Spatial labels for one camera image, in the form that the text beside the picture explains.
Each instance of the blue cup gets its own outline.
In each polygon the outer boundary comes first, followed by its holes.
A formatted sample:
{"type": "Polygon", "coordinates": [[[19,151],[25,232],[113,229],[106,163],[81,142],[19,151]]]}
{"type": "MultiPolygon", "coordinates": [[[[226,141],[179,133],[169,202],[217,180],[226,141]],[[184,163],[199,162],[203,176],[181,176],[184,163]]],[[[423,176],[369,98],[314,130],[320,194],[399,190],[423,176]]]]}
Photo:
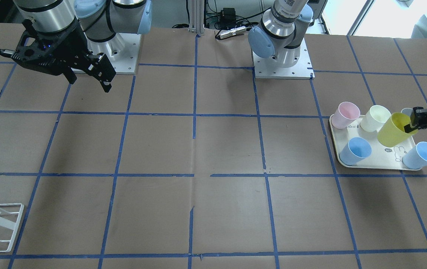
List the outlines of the blue cup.
{"type": "Polygon", "coordinates": [[[421,169],[427,165],[427,142],[420,142],[403,157],[403,163],[410,169],[421,169]]]}
{"type": "Polygon", "coordinates": [[[348,141],[340,152],[340,160],[345,165],[353,165],[371,155],[371,145],[361,137],[354,137],[348,141]]]}

